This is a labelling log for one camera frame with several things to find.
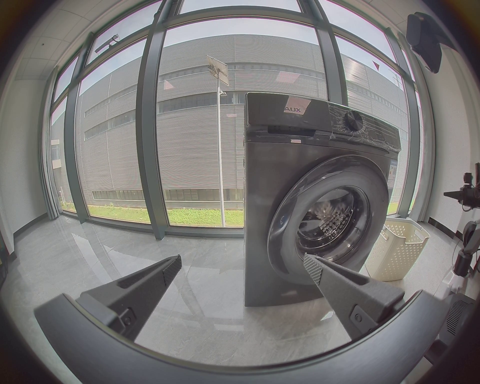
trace washing machine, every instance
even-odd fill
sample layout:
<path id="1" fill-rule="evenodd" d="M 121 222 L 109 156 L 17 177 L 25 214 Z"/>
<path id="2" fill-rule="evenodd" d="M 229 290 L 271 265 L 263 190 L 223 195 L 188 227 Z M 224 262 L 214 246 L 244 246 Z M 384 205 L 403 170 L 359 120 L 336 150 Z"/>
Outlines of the washing machine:
<path id="1" fill-rule="evenodd" d="M 359 271 L 385 222 L 398 129 L 298 96 L 245 101 L 245 306 L 321 297 L 305 253 Z"/>

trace laundry basket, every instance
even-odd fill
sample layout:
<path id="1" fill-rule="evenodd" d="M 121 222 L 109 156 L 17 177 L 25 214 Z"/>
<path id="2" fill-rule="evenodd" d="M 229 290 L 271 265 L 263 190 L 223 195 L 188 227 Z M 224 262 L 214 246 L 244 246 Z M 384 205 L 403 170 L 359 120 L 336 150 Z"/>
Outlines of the laundry basket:
<path id="1" fill-rule="evenodd" d="M 365 262 L 369 275 L 381 281 L 403 279 L 429 237 L 429 233 L 411 219 L 388 218 Z"/>

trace aux logo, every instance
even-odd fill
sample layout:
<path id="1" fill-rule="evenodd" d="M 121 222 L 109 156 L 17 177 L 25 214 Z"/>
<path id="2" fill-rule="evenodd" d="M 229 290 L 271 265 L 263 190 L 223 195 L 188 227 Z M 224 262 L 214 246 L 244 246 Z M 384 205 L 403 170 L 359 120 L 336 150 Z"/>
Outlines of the aux logo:
<path id="1" fill-rule="evenodd" d="M 285 107 L 284 110 L 285 110 L 285 111 L 288 111 L 288 112 L 300 112 L 300 113 L 302 113 L 300 108 Z"/>

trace grass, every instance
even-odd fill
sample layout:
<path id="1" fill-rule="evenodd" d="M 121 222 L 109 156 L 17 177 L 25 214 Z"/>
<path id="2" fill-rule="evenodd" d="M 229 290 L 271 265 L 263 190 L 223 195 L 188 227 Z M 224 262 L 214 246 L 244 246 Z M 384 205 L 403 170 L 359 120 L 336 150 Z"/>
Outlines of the grass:
<path id="1" fill-rule="evenodd" d="M 170 224 L 220 226 L 222 218 L 219 209 L 169 209 Z M 243 210 L 226 209 L 225 223 L 229 227 L 243 227 Z"/>
<path id="2" fill-rule="evenodd" d="M 398 203 L 390 203 L 387 209 L 387 215 L 396 213 L 398 210 Z"/>
<path id="3" fill-rule="evenodd" d="M 73 203 L 62 203 L 66 211 L 75 212 Z M 387 214 L 391 215 L 398 209 L 398 203 L 390 203 Z M 88 211 L 92 216 L 106 217 L 116 220 L 132 221 L 136 223 L 150 223 L 148 212 L 145 208 L 125 208 L 114 205 L 89 205 Z M 171 225 L 190 225 L 219 227 L 221 216 L 219 209 L 191 209 L 177 208 L 168 210 L 168 220 Z M 229 227 L 243 227 L 243 210 L 226 209 L 225 223 Z"/>

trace light pole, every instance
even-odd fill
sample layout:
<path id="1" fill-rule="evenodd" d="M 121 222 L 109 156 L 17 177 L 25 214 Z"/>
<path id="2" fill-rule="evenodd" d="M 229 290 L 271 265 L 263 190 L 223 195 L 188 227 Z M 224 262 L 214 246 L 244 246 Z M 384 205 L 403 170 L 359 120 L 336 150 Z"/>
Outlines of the light pole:
<path id="1" fill-rule="evenodd" d="M 220 214 L 222 216 L 222 227 L 225 227 L 225 205 L 223 200 L 223 176 L 222 176 L 222 137 L 220 131 L 220 80 L 228 85 L 228 67 L 225 63 L 207 55 L 208 70 L 216 77 L 216 123 L 218 133 L 218 178 L 220 182 Z"/>

